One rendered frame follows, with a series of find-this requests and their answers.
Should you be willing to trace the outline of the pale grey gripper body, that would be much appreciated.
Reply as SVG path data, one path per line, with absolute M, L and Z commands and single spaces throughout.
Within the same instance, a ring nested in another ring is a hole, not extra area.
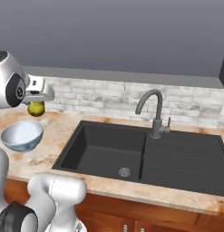
M 44 90 L 39 94 L 31 94 L 28 92 L 23 99 L 23 103 L 28 104 L 29 102 L 49 102 L 53 99 L 54 90 L 50 86 L 46 85 Z

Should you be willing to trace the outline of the green pear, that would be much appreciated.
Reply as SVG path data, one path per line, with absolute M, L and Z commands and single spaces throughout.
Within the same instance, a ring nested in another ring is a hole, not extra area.
M 34 117 L 42 116 L 44 114 L 44 103 L 38 101 L 31 101 L 28 104 L 27 111 L 30 115 Z

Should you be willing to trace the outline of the white and blue bowl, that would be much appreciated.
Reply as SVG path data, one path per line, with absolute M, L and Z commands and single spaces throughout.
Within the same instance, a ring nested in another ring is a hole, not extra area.
M 19 121 L 6 127 L 0 136 L 4 145 L 14 151 L 33 150 L 44 135 L 43 125 L 38 121 Z

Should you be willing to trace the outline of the black sink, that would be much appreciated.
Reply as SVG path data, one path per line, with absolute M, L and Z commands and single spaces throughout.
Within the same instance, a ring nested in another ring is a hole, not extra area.
M 224 197 L 220 136 L 81 121 L 54 169 Z

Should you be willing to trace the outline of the grey tap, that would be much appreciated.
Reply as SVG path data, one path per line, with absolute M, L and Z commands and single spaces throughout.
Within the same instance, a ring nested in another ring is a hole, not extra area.
M 153 118 L 152 121 L 152 131 L 151 131 L 151 137 L 155 140 L 158 140 L 161 137 L 162 133 L 169 133 L 170 132 L 170 120 L 168 120 L 168 125 L 163 126 L 162 125 L 162 119 L 161 119 L 161 110 L 162 110 L 162 94 L 159 90 L 152 89 L 147 91 L 143 94 L 141 99 L 139 100 L 135 113 L 140 115 L 142 107 L 144 103 L 152 96 L 157 96 L 157 110 L 156 110 L 156 116 Z

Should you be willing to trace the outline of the brown wooden cupboard door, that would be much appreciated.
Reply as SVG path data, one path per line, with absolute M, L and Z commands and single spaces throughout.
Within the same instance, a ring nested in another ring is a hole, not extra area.
M 175 222 L 169 220 L 150 220 L 134 222 L 134 232 L 224 232 L 224 217 L 197 214 L 195 220 Z
M 88 194 L 75 209 L 88 232 L 123 232 L 124 225 L 128 226 L 128 232 L 133 232 L 129 204 L 128 200 Z

